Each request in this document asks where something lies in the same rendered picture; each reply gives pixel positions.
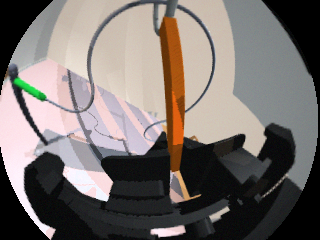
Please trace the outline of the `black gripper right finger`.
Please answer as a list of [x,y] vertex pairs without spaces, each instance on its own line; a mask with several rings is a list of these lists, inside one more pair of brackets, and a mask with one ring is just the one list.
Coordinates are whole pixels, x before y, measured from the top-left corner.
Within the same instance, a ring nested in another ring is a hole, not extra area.
[[225,140],[213,141],[212,144],[201,144],[199,141],[184,136],[179,171],[183,176],[181,179],[184,181],[189,197],[200,195],[199,189],[217,157],[243,147],[244,143],[245,133],[228,137]]

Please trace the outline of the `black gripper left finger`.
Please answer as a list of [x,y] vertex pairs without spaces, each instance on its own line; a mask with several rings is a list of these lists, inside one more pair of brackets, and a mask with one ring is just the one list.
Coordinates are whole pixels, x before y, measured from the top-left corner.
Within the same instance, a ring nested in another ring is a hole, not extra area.
[[107,156],[101,159],[101,168],[109,179],[115,180],[161,180],[164,196],[171,195],[171,153],[168,152],[167,133],[161,132],[151,149],[145,155]]

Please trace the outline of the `orange handle with white loop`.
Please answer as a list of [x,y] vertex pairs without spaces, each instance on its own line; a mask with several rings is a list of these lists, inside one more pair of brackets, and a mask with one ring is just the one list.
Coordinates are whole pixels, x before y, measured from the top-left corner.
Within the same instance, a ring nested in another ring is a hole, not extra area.
[[163,61],[163,79],[165,103],[167,103],[168,152],[171,153],[171,172],[179,171],[181,147],[184,140],[185,88],[183,55],[181,55],[179,28],[173,13],[176,13],[177,1],[167,0],[163,23],[159,24],[159,5],[152,9],[153,31],[160,36],[161,61]]

